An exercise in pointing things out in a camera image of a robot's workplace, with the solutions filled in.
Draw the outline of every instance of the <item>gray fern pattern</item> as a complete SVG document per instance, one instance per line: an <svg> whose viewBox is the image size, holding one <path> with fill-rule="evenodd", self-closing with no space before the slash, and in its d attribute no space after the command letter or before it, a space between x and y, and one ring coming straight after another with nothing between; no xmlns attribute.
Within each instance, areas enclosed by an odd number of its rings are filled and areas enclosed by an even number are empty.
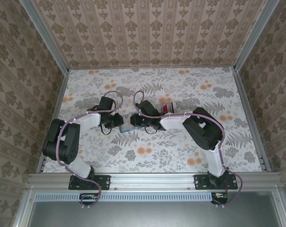
<svg viewBox="0 0 286 227"><path fill-rule="evenodd" d="M110 90L123 95L117 113L131 115L135 112L133 94L139 89L155 108L170 102L176 113L204 108L225 128L222 151L226 165L238 172L261 170L230 68L114 69L94 70L93 74L71 70L59 117L69 120L84 113ZM107 96L121 102L116 94ZM113 128L105 136L99 127L93 127L80 135L79 155L97 173L194 173L208 168L205 151L182 129L149 135L144 128L125 133ZM65 170L47 159L44 172ZM16 174L13 168L11 177Z"/></svg>

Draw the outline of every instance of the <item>black mounting bracket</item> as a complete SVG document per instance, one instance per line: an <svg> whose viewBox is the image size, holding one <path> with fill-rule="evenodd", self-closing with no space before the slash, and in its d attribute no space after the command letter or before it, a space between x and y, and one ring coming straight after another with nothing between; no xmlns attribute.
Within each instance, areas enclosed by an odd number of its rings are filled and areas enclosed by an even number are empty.
<svg viewBox="0 0 286 227"><path fill-rule="evenodd" d="M103 191L109 190L110 187L110 175L95 175L94 179ZM69 185L69 190L98 190L98 187L92 182L84 181L76 176L71 176Z"/></svg>
<svg viewBox="0 0 286 227"><path fill-rule="evenodd" d="M196 190L226 190L226 185L228 186L228 189L238 189L237 180L233 174L228 174L224 182L217 186L211 184L209 174L194 175L194 183Z"/></svg>

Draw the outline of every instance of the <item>floral tablecloth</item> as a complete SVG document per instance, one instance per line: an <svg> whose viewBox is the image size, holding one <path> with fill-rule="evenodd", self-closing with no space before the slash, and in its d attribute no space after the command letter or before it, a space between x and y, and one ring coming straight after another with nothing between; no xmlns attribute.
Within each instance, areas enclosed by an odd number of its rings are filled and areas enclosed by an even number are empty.
<svg viewBox="0 0 286 227"><path fill-rule="evenodd" d="M261 171L231 68L71 70L59 118L84 113L110 90L124 97L121 115L134 112L137 90L156 106L174 102L176 113L203 107L225 128L226 165L237 172ZM115 94L109 97L120 102ZM204 151L186 131L176 129L150 135L144 129L120 133L114 128L106 136L96 127L80 136L79 153L97 173L188 173L208 168ZM65 170L47 159L44 172Z"/></svg>

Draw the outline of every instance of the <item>beige damask wallpaper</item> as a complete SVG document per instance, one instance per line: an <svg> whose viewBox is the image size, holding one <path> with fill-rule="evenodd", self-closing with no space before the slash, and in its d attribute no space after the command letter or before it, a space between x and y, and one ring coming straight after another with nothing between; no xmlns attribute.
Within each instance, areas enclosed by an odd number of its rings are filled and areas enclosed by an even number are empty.
<svg viewBox="0 0 286 227"><path fill-rule="evenodd" d="M241 69L271 168L286 190L286 0L281 0Z"/></svg>
<svg viewBox="0 0 286 227"><path fill-rule="evenodd" d="M233 65L265 0L33 0L70 68Z"/></svg>
<svg viewBox="0 0 286 227"><path fill-rule="evenodd" d="M0 227L36 171L62 74L18 0L0 1Z"/></svg>

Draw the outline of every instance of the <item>pink cable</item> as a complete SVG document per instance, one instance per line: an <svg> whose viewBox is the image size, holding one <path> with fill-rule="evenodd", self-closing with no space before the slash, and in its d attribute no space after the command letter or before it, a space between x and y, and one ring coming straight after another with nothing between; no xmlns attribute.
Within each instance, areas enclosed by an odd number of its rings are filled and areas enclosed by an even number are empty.
<svg viewBox="0 0 286 227"><path fill-rule="evenodd" d="M81 115L76 116L76 117L74 117L74 118L71 118L70 120L68 120L68 121L62 126L62 128L61 128L61 130L60 130L60 132L59 132L58 140L57 140L57 144L56 144L56 159L57 159L57 162L59 163L59 165L63 166L68 172L70 172L71 174L75 175L77 178L79 178L79 179L81 179L81 180L84 180L84 181L91 182L91 183L95 184L95 185L98 187L98 190L99 190L99 192L98 192L98 197L96 198L96 200L95 200L91 205L89 205L89 207L94 206L94 205L98 202L98 200L100 199L101 191L102 191L102 190L101 190L101 187L100 187L100 185L99 185L97 182L95 182L95 181L93 181L93 180L90 180L90 179L87 179L87 178L84 178L84 177L81 177L81 176L75 174L70 168L68 168L68 167L66 166L66 164L62 163L62 162L60 161L60 158L59 158L59 146L60 146L60 141L61 141L61 137L62 137L63 131L64 131L64 129L66 128L66 126L67 126L70 122L73 122L73 121L75 121L75 120L77 120L77 119L81 119L82 117L85 117L85 116L90 115L90 114L114 112L114 111L116 111L116 110L118 110L118 109L120 109L120 108L122 107L123 97L122 97L121 93L119 93L119 92L117 92L117 91L108 91L108 92L106 92L106 93L104 94L104 96L107 95L108 93L117 93L117 94L120 96L120 98L121 98L121 104L120 104L118 107L116 107L115 109L113 109L113 110L89 111L89 112L87 112L87 113L84 113L84 114L81 114Z"/></svg>
<svg viewBox="0 0 286 227"><path fill-rule="evenodd" d="M219 155L220 155L220 160L221 160L222 166L223 166L223 168L224 168L227 172L229 172L229 173L234 174L235 176L237 176L237 177L239 178L240 182L241 182L241 185L240 185L240 187L239 187L238 193L237 193L236 196L233 198L233 200L231 200L230 202L228 202L228 203L226 203L226 204L223 205L223 204L221 204L220 202L218 202L218 201L216 201L216 200L214 200L214 201L217 202L217 203L218 203L219 205L221 205L221 206L227 206L227 205L232 204L232 203L236 200L236 198L239 196L239 194L241 193L241 191L242 191L242 188L243 188L243 180L242 180L242 178L241 178L237 173L234 173L233 171L229 170L229 169L224 165L223 155L222 155L222 151L221 151L221 146L222 146L223 141L224 141L224 139L225 139L225 130L224 130L223 126L222 126L218 121L214 120L213 118L208 117L208 116L205 116L205 115L202 115L202 114L197 114L197 113L172 113L172 114L169 114L168 116L167 116L167 115L162 115L162 116L148 116L148 115L145 115L145 114L143 114L143 113L139 110L139 108L135 105L135 97L136 97L136 95L137 95L138 93L142 93L142 96L143 96L143 97L142 97L142 99L141 99L141 102L144 100L144 92L139 90L139 91L135 92L135 94L134 94L133 104L134 104L134 107L135 107L135 109L137 110L137 112L138 112L140 115L144 116L144 117L147 117L147 118L162 118L162 117L169 117L169 116L196 116L196 117L202 117L202 118L208 119L208 120L210 120L211 122L215 123L215 124L220 128L220 130L222 131L222 135L223 135L223 136L222 136L222 140L220 141L220 143L219 143L219 145L218 145L218 150L219 150Z"/></svg>

